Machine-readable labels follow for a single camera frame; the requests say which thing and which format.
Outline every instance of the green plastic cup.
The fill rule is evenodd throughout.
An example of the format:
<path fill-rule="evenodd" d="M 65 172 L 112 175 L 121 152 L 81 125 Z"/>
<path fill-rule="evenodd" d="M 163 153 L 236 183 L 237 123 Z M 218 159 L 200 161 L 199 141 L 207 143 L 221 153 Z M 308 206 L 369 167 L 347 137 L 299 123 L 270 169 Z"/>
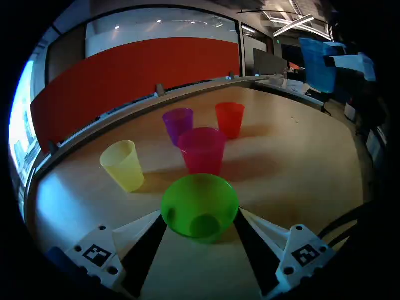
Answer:
<path fill-rule="evenodd" d="M 175 181 L 165 192 L 161 215 L 177 234 L 199 243 L 213 243 L 235 220 L 239 200 L 221 177 L 193 174 Z"/>

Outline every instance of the red wall panel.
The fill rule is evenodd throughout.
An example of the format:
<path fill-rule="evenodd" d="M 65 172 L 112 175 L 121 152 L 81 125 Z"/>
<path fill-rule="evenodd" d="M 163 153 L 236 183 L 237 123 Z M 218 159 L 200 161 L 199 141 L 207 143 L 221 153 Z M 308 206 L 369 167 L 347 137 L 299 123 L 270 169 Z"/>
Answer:
<path fill-rule="evenodd" d="M 150 39 L 109 49 L 77 63 L 32 102 L 41 149 L 58 143 L 118 106 L 164 88 L 240 74 L 238 44 L 193 37 Z"/>

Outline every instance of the pink plastic cup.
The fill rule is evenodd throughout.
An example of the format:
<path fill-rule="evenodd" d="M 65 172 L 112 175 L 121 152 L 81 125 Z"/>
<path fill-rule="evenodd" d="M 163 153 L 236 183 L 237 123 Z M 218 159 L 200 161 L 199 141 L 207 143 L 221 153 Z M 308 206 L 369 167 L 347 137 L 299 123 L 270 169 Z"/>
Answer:
<path fill-rule="evenodd" d="M 193 110 L 190 108 L 177 108 L 164 113 L 162 116 L 166 131 L 172 143 L 178 146 L 179 137 L 193 129 Z"/>
<path fill-rule="evenodd" d="M 179 138 L 183 159 L 190 174 L 219 175 L 227 137 L 214 128 L 195 128 Z"/>

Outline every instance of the red plastic cup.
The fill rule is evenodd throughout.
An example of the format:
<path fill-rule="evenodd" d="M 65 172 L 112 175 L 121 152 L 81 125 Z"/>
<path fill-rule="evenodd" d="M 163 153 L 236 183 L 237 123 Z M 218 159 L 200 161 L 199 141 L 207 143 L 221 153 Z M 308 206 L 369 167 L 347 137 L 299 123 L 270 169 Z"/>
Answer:
<path fill-rule="evenodd" d="M 219 175 L 227 137 L 214 128 L 195 128 L 179 138 L 178 146 L 190 174 Z"/>
<path fill-rule="evenodd" d="M 215 106 L 219 130 L 228 139 L 236 139 L 241 133 L 245 106 L 234 102 L 220 103 Z"/>
<path fill-rule="evenodd" d="M 190 108 L 177 108 L 164 113 L 162 116 L 166 131 L 172 143 L 178 146 L 179 137 L 193 129 L 193 110 Z"/>

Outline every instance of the table surface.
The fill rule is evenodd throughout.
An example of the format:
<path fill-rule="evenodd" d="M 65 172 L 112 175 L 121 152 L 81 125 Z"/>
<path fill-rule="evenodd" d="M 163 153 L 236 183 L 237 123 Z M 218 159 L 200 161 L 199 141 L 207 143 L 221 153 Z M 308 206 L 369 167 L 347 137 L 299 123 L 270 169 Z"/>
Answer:
<path fill-rule="evenodd" d="M 289 229 L 315 233 L 363 203 L 360 164 L 350 131 L 298 102 L 243 87 L 193 96 L 131 120 L 70 154 L 38 184 L 35 232 L 45 251 L 67 250 L 99 224 L 112 229 L 160 208 L 164 191 L 188 174 L 162 115 L 194 110 L 195 127 L 218 127 L 215 105 L 245 105 L 240 137 L 226 144 L 221 177 L 240 206 Z M 99 164 L 121 140 L 136 144 L 145 183 L 124 192 Z M 235 227 L 213 245 L 194 243 L 167 228 L 141 299 L 259 299 L 259 288 Z"/>

